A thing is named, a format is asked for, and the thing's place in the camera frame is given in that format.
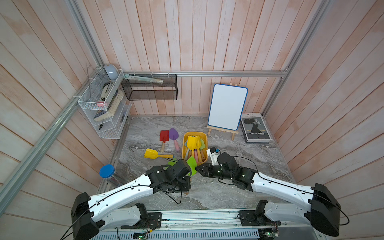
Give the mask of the light green shovel wooden handle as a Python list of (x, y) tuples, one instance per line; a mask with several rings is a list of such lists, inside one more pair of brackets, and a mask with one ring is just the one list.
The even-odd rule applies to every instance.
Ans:
[(205, 145), (205, 142), (203, 139), (201, 139), (201, 146), (200, 146), (200, 154), (201, 154), (201, 157), (202, 157), (202, 162), (204, 162), (206, 160), (206, 157), (205, 157), (205, 154), (204, 154), (204, 148), (206, 147)]

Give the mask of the yellow scoop wooden handle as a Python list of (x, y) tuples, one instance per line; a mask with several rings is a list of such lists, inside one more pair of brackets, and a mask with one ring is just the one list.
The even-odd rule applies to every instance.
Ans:
[(189, 156), (193, 156), (194, 157), (194, 150), (196, 149), (196, 143), (197, 143), (197, 140), (194, 136), (188, 136), (188, 138), (190, 138), (190, 152), (189, 152)]

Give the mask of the yellow storage box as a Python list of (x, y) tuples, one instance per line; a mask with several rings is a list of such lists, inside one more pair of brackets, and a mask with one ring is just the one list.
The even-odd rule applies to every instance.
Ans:
[(203, 132), (187, 132), (183, 136), (182, 158), (194, 157), (198, 166), (208, 160), (208, 138)]

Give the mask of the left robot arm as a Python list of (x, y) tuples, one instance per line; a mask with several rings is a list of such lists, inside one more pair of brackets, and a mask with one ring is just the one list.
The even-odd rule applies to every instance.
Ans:
[(173, 164), (153, 166), (137, 179), (111, 191), (89, 196), (79, 194), (71, 210), (73, 238), (89, 240), (103, 227), (110, 224), (107, 216), (133, 201), (162, 192), (187, 193), (191, 189), (191, 177), (196, 173), (196, 165), (185, 160), (172, 160)]

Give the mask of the yellow scoop blue-tipped handle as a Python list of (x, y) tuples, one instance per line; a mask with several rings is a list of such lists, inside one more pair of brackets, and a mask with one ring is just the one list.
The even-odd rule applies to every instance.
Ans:
[(185, 154), (184, 160), (187, 161), (189, 159), (189, 152), (190, 152), (190, 138), (187, 138), (185, 146), (187, 147), (187, 152)]

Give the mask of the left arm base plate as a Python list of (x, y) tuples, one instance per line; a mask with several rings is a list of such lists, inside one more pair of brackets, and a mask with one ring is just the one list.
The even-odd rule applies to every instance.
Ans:
[(128, 225), (122, 225), (120, 226), (123, 230), (128, 229), (159, 229), (161, 228), (162, 222), (162, 213), (161, 212), (155, 212), (155, 213), (149, 213), (147, 218), (144, 218), (143, 220), (140, 220), (138, 223), (136, 223), (133, 226)]

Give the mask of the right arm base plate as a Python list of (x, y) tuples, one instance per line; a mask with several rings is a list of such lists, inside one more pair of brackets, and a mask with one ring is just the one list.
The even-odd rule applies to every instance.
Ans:
[(271, 221), (264, 213), (257, 214), (256, 211), (239, 211), (238, 219), (241, 221), (243, 227), (253, 226), (280, 226), (281, 221)]

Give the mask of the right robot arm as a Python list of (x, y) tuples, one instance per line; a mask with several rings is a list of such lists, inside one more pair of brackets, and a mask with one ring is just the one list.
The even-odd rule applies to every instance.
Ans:
[(271, 202), (263, 205), (262, 214), (270, 221), (299, 222), (311, 225), (327, 236), (339, 236), (341, 205), (326, 186), (302, 186), (269, 177), (258, 170), (240, 166), (236, 157), (226, 152), (211, 154), (211, 160), (211, 163), (198, 166), (197, 172), (207, 178), (231, 180), (239, 189), (288, 202), (283, 207), (273, 206)]

